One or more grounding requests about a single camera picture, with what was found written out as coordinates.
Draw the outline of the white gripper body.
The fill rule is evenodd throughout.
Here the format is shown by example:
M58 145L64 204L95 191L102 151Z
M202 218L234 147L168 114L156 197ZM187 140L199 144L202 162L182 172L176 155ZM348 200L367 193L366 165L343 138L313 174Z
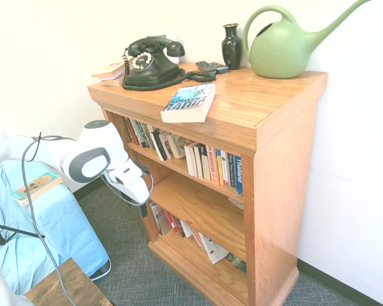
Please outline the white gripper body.
M142 176L142 170L131 159L114 170L118 189L138 204L145 203L149 197L149 189Z

